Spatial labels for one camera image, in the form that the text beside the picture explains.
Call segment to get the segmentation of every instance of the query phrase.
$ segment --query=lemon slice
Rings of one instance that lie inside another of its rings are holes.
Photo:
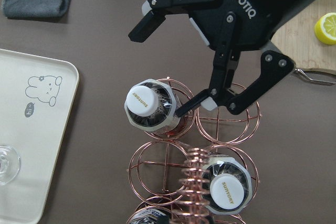
[[[327,45],[336,44],[336,13],[327,13],[315,24],[315,35]]]

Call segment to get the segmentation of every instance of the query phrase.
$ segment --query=metal coil spring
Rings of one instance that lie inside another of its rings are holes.
[[[188,168],[182,169],[187,178],[180,179],[181,184],[186,189],[178,192],[187,196],[188,200],[179,200],[176,203],[185,206],[185,211],[173,210],[173,213],[181,219],[187,221],[188,224],[209,224],[205,218],[209,216],[209,211],[205,206],[209,205],[209,201],[203,198],[203,195],[209,194],[208,190],[203,189],[203,183],[209,183],[208,179],[203,178],[203,174],[207,170],[203,166],[208,162],[208,151],[201,148],[193,148],[188,150],[188,159],[185,165]]]

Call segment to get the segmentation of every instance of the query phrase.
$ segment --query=bottle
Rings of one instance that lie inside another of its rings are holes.
[[[203,184],[210,194],[203,197],[210,201],[207,208],[212,213],[234,215],[250,202],[253,194],[251,176],[233,157],[211,154],[203,168],[209,170],[203,178],[210,180]]]
[[[139,210],[128,221],[129,224],[160,224],[162,218],[169,219],[169,216],[164,211],[155,208],[144,208]]]
[[[169,85],[148,79],[131,88],[124,108],[133,126],[155,134],[175,134],[185,125],[175,115],[180,106]]]

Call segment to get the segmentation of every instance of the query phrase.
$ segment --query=bottle cap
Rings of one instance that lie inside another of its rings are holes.
[[[231,210],[240,206],[244,200],[244,188],[231,174],[220,174],[210,184],[210,193],[214,202],[223,209]]]
[[[133,87],[126,97],[127,108],[139,116],[153,114],[159,106],[158,95],[146,86]]]

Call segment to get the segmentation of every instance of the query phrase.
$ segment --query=wine glass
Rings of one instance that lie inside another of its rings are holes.
[[[16,150],[8,145],[0,145],[0,186],[12,181],[20,170],[20,157]]]

